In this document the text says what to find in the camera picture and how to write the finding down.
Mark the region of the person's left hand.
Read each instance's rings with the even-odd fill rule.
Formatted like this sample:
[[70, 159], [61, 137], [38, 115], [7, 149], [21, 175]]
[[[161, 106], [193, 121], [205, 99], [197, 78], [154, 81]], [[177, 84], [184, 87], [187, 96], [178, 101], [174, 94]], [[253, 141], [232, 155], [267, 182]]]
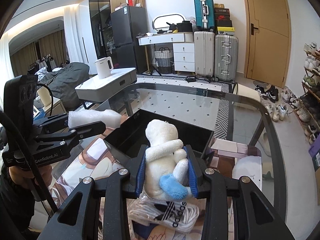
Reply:
[[[39, 172], [46, 184], [46, 187], [48, 187], [52, 183], [52, 167], [50, 165], [41, 167]], [[34, 178], [31, 171], [23, 171], [19, 167], [13, 166], [9, 167], [9, 174], [15, 184], [21, 185], [25, 189], [30, 189], [28, 180]]]

